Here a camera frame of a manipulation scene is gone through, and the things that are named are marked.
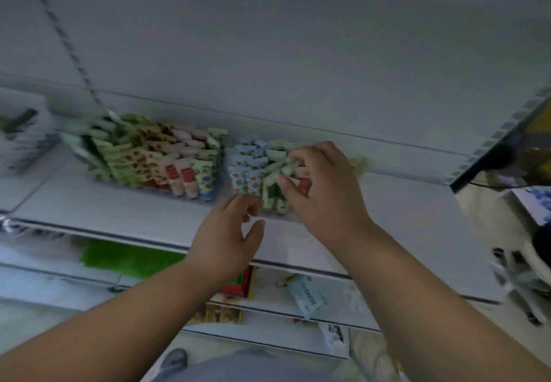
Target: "right hand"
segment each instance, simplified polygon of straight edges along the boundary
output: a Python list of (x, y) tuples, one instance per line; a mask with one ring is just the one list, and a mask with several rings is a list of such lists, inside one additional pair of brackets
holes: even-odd
[(298, 148), (290, 157), (306, 165), (312, 187), (305, 196), (283, 175), (277, 183), (308, 231), (330, 252), (335, 255), (379, 228), (368, 215), (352, 166), (333, 142)]

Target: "blue package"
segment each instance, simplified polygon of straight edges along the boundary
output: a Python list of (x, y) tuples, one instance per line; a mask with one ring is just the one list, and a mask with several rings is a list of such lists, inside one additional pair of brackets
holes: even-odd
[(300, 274), (287, 285), (287, 288), (293, 295), (302, 316), (307, 320), (315, 311), (327, 305), (325, 296), (313, 284), (312, 276)]

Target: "wire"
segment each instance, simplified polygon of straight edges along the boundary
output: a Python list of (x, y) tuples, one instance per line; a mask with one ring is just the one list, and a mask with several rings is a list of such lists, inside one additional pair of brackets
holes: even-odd
[(502, 189), (522, 189), (525, 187), (531, 187), (533, 185), (524, 185), (524, 186), (491, 186), (491, 185), (481, 185), (479, 183), (469, 182), (471, 185), (479, 187), (487, 187), (488, 189), (502, 190)]

